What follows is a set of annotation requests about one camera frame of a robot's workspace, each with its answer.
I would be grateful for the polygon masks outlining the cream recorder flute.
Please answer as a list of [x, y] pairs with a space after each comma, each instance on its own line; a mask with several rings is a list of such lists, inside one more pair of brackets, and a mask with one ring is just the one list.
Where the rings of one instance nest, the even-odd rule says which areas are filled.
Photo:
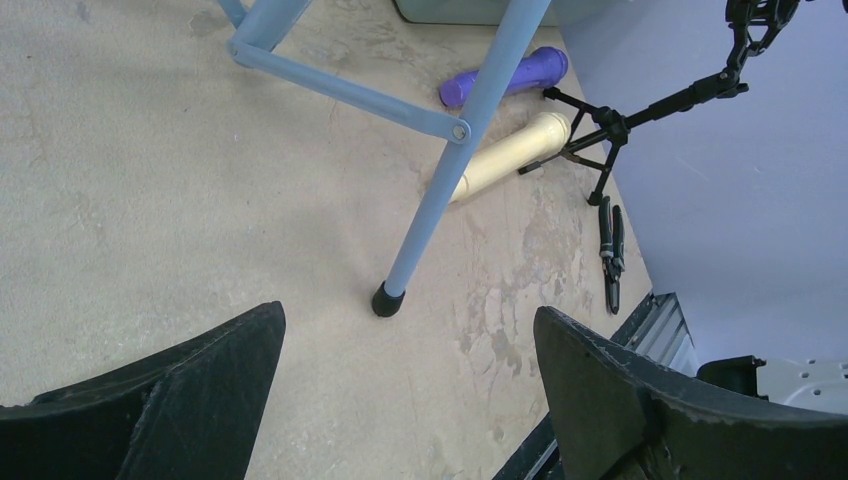
[[531, 161], [558, 153], [572, 133], [563, 114], [541, 112], [520, 130], [475, 152], [450, 198], [463, 201]]

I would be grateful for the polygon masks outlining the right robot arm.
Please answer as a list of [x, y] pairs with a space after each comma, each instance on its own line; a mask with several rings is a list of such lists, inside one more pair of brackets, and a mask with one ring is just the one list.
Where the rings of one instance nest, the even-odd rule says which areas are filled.
[[746, 355], [702, 365], [696, 377], [742, 395], [794, 408], [845, 415], [847, 362], [761, 359]]

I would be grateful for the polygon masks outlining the light blue music stand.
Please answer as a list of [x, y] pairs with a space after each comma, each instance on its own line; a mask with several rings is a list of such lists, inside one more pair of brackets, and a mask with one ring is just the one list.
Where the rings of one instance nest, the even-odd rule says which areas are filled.
[[219, 7], [234, 26], [227, 43], [238, 65], [257, 69], [315, 93], [374, 114], [416, 132], [445, 140], [446, 146], [425, 191], [387, 278], [371, 300], [375, 315], [395, 315], [406, 287], [468, 166], [496, 108], [506, 92], [526, 48], [549, 4], [546, 1], [512, 1], [480, 67], [468, 100], [457, 116], [428, 110], [363, 85], [325, 73], [274, 54], [309, 4], [306, 1], [219, 0]]

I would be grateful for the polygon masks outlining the black tripod microphone stand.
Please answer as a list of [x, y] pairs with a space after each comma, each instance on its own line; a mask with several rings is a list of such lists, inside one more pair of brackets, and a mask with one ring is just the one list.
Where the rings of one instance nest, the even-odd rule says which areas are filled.
[[727, 2], [725, 22], [733, 32], [733, 47], [725, 67], [631, 115], [623, 115], [608, 106], [591, 105], [556, 87], [544, 89], [544, 98], [565, 103], [577, 110], [572, 123], [574, 128], [588, 116], [598, 130], [579, 138], [570, 137], [559, 151], [520, 167], [517, 173], [525, 175], [552, 160], [567, 159], [600, 172], [587, 203], [595, 207], [605, 204], [604, 189], [621, 148], [629, 141], [631, 131], [648, 122], [687, 112], [711, 100], [734, 98], [748, 92], [749, 85], [741, 81], [741, 72], [747, 60], [761, 55], [772, 45], [793, 18], [799, 5], [798, 1], [779, 0]]

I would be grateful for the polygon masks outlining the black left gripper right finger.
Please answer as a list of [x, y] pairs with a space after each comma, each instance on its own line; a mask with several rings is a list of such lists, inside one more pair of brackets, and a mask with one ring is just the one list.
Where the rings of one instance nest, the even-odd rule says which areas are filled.
[[843, 479], [847, 419], [683, 375], [552, 307], [533, 323], [568, 479]]

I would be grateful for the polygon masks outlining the purple microphone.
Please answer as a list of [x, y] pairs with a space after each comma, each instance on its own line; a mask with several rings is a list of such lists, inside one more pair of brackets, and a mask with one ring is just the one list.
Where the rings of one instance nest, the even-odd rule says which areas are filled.
[[[524, 57], [516, 67], [504, 96], [529, 89], [555, 87], [567, 74], [570, 62], [563, 50], [543, 46]], [[459, 73], [438, 88], [441, 103], [448, 108], [462, 107], [479, 76], [478, 70]]]

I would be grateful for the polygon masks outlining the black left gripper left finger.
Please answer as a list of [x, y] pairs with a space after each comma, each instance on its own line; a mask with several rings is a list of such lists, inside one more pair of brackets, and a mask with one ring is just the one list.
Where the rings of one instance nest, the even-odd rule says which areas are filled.
[[241, 479], [282, 351], [268, 302], [178, 345], [1, 411], [5, 479]]

